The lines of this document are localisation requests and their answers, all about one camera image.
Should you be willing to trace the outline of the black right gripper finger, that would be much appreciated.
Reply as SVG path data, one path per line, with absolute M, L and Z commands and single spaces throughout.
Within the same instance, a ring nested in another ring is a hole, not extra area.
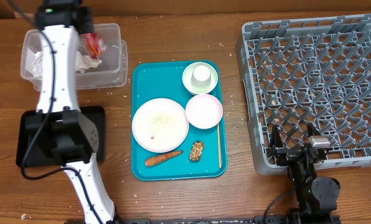
M 308 137 L 321 135 L 321 133 L 316 129 L 316 127 L 312 123 L 307 124 L 307 134 Z
M 274 124 L 271 130 L 270 134 L 270 142 L 269 142 L 269 148 L 283 148 L 283 141 L 281 139 L 281 136 L 279 134 L 278 125 Z

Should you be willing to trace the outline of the red snack wrapper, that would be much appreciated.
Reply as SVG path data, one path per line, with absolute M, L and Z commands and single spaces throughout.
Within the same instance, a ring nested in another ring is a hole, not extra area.
M 81 38 L 91 58 L 99 59 L 103 55 L 106 45 L 97 33 L 91 32 L 82 34 Z

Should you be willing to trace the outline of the white paper napkin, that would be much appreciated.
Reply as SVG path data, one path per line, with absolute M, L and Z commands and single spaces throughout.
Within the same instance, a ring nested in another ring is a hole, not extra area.
M 26 60 L 26 70 L 31 72 L 33 76 L 42 75 L 42 60 L 43 53 L 37 52 L 34 54 L 33 59 Z M 75 56 L 75 71 L 84 73 L 89 68 L 97 68 L 102 61 L 99 59 L 91 58 L 89 55 L 82 55 L 81 52 L 77 51 Z

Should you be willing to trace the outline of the wooden chopstick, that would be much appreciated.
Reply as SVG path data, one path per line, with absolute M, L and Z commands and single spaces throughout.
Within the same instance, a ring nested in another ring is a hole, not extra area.
M 220 123 L 217 124 L 217 144 L 218 144 L 218 167 L 222 168 L 221 140 L 220 140 Z

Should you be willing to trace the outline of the pink small bowl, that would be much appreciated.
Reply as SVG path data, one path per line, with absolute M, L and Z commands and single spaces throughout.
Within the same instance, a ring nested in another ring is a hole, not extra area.
M 221 102 L 210 94 L 193 96 L 187 103 L 185 115 L 198 129 L 210 129 L 218 125 L 223 116 Z

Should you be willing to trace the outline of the white cup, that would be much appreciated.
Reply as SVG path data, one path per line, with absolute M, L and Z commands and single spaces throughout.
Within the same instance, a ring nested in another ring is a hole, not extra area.
M 191 84 L 196 88 L 207 88 L 211 83 L 210 69 L 205 65 L 198 65 L 192 71 Z

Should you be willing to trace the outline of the light green bowl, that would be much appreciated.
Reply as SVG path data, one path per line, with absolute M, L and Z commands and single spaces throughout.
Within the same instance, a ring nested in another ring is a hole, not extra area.
M 207 88 L 196 88 L 191 84 L 191 77 L 193 69 L 198 65 L 205 65 L 210 69 L 211 72 L 211 83 Z M 205 62 L 194 62 L 188 65 L 182 74 L 182 82 L 187 91 L 193 95 L 208 94 L 210 93 L 218 83 L 218 72 L 208 63 Z

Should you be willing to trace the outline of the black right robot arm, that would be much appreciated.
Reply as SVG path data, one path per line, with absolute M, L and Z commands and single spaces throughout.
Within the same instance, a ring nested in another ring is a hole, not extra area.
M 272 127 L 267 155 L 276 158 L 276 164 L 287 168 L 293 188 L 276 197 L 266 208 L 262 223 L 317 223 L 340 224 L 339 216 L 332 212 L 337 209 L 340 183 L 337 179 L 317 176 L 315 163 L 323 160 L 331 145 L 311 123 L 307 125 L 308 140 L 294 149 L 285 149 L 279 133 L 279 126 Z M 296 194 L 296 208 L 290 208 L 286 215 L 268 216 L 270 208 L 281 198 Z

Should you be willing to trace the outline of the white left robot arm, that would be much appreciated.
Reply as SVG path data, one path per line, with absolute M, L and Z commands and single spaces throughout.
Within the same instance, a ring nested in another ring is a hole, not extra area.
M 84 211 L 85 223 L 120 223 L 98 169 L 100 135 L 80 109 L 75 78 L 79 35 L 93 32 L 92 15 L 81 1 L 44 1 L 31 23 L 40 32 L 42 89 L 35 114 L 26 118 L 31 141 L 21 160 L 21 174 L 40 180 L 65 172 Z M 31 150 L 40 149 L 58 169 L 39 176 L 25 172 Z

